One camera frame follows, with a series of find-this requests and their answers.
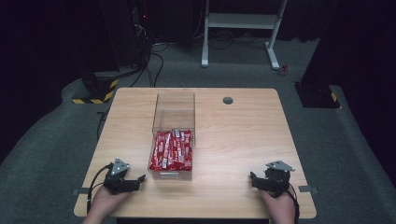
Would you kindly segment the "dark equipment with red light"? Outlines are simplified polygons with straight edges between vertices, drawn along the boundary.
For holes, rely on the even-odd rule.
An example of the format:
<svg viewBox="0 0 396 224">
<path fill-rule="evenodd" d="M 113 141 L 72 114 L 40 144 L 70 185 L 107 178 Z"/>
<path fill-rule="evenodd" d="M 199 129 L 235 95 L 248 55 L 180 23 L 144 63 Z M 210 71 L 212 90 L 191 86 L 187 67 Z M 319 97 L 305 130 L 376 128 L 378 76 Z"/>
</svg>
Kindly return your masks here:
<svg viewBox="0 0 396 224">
<path fill-rule="evenodd" d="M 152 43 L 148 9 L 147 0 L 131 0 L 130 12 L 139 53 L 139 67 L 141 69 L 145 69 L 149 63 Z"/>
</svg>

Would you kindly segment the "pile of red snack packets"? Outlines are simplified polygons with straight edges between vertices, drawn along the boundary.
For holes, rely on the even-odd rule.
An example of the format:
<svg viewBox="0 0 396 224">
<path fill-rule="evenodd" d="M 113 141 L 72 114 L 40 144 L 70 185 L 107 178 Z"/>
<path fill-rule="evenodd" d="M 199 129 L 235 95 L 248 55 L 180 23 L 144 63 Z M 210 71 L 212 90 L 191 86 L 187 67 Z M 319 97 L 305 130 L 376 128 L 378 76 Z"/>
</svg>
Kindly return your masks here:
<svg viewBox="0 0 396 224">
<path fill-rule="evenodd" d="M 158 131 L 154 134 L 148 168 L 150 171 L 191 171 L 193 147 L 192 130 Z"/>
</svg>

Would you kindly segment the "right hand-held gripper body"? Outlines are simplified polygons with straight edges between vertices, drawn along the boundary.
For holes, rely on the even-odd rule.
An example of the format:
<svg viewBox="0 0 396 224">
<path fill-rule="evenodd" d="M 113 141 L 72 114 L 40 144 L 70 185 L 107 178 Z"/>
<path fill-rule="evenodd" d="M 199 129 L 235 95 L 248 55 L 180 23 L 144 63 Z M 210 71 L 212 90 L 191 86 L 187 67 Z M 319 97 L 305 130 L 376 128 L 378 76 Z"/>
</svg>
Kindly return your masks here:
<svg viewBox="0 0 396 224">
<path fill-rule="evenodd" d="M 283 161 L 268 162 L 266 166 L 267 169 L 264 171 L 266 190 L 278 197 L 289 189 L 290 173 L 294 172 L 295 169 Z"/>
</svg>

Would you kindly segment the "black stand base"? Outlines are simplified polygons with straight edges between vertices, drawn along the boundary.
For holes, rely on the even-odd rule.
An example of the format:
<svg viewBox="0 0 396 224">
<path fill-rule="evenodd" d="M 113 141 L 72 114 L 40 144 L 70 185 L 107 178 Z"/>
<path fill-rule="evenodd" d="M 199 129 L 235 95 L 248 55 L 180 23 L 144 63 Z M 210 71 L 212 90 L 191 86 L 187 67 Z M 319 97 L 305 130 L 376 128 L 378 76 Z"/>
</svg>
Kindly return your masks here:
<svg viewBox="0 0 396 224">
<path fill-rule="evenodd" d="M 316 88 L 304 85 L 300 82 L 294 83 L 294 88 L 303 107 L 308 108 L 340 108 L 340 103 L 335 93 L 329 88 Z"/>
</svg>

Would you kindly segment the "person's left hand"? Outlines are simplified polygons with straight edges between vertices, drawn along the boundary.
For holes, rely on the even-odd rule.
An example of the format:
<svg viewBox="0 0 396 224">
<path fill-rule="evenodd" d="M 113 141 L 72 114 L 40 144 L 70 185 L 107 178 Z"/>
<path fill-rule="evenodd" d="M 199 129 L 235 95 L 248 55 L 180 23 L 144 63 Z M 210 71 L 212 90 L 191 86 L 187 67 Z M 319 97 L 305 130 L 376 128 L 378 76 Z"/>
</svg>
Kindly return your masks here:
<svg viewBox="0 0 396 224">
<path fill-rule="evenodd" d="M 92 200 L 91 209 L 81 224 L 103 224 L 104 220 L 129 196 L 129 192 L 111 194 L 105 187 L 99 188 Z"/>
</svg>

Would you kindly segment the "black stand with striped base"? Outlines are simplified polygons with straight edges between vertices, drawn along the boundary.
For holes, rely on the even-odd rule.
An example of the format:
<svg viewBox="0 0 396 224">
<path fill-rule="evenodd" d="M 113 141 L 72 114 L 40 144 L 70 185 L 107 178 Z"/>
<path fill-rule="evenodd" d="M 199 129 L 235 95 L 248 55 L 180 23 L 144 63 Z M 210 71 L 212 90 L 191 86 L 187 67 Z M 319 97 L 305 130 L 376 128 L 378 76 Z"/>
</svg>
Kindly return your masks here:
<svg viewBox="0 0 396 224">
<path fill-rule="evenodd" d="M 94 72 L 82 65 L 78 69 L 81 75 L 83 86 L 88 92 L 87 97 L 73 97 L 72 102 L 77 105 L 84 104 L 105 104 L 108 103 L 114 94 L 115 88 L 119 82 L 117 78 L 99 78 Z"/>
</svg>

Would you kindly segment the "clear acrylic box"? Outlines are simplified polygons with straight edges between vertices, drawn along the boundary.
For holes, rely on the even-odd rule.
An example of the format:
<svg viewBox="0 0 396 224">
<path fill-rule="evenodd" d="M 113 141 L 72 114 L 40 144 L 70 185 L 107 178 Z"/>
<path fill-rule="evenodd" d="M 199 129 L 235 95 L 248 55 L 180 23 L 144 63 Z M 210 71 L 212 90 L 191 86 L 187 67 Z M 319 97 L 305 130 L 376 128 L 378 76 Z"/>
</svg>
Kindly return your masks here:
<svg viewBox="0 0 396 224">
<path fill-rule="evenodd" d="M 158 93 L 152 124 L 152 136 L 158 131 L 192 130 L 195 147 L 195 94 Z M 192 180 L 191 171 L 148 171 L 155 180 Z"/>
</svg>

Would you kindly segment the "white metal stand frame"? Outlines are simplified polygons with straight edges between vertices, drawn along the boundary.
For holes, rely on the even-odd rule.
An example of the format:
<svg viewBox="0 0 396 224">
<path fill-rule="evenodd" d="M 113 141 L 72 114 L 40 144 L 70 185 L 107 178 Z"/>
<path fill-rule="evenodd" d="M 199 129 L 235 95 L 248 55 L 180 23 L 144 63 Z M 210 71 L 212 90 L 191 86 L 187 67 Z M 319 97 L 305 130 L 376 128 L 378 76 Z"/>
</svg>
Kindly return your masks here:
<svg viewBox="0 0 396 224">
<path fill-rule="evenodd" d="M 233 14 L 233 13 L 212 13 L 209 9 L 210 0 L 205 0 L 205 26 L 204 40 L 202 46 L 201 66 L 208 67 L 208 35 L 210 28 L 232 28 L 232 29 L 256 29 L 271 30 L 271 38 L 264 43 L 265 50 L 269 57 L 272 68 L 278 71 L 281 66 L 278 63 L 274 51 L 277 33 L 283 19 L 288 0 L 281 0 L 279 10 L 274 15 L 264 14 Z"/>
</svg>

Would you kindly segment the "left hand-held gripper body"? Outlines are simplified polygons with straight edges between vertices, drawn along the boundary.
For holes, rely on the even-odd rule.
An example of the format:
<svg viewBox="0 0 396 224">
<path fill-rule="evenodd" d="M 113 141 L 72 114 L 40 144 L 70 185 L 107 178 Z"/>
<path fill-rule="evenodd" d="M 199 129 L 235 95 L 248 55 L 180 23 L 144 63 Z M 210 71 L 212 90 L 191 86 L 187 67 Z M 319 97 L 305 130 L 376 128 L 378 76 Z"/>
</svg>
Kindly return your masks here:
<svg viewBox="0 0 396 224">
<path fill-rule="evenodd" d="M 109 171 L 106 174 L 104 187 L 110 191 L 111 194 L 124 193 L 123 187 L 129 183 L 129 180 L 125 179 L 130 165 L 125 163 L 120 158 L 116 158 L 114 162 L 110 164 Z"/>
</svg>

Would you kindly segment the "person's right hand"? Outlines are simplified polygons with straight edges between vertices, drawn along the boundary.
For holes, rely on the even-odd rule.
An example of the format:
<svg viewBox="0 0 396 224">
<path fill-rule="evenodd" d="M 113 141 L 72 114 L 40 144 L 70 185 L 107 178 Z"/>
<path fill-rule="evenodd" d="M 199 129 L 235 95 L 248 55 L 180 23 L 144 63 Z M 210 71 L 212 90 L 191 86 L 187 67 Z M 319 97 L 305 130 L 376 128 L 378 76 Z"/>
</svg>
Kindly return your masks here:
<svg viewBox="0 0 396 224">
<path fill-rule="evenodd" d="M 264 190 L 260 195 L 275 224 L 294 224 L 295 206 L 289 190 L 275 198 Z"/>
</svg>

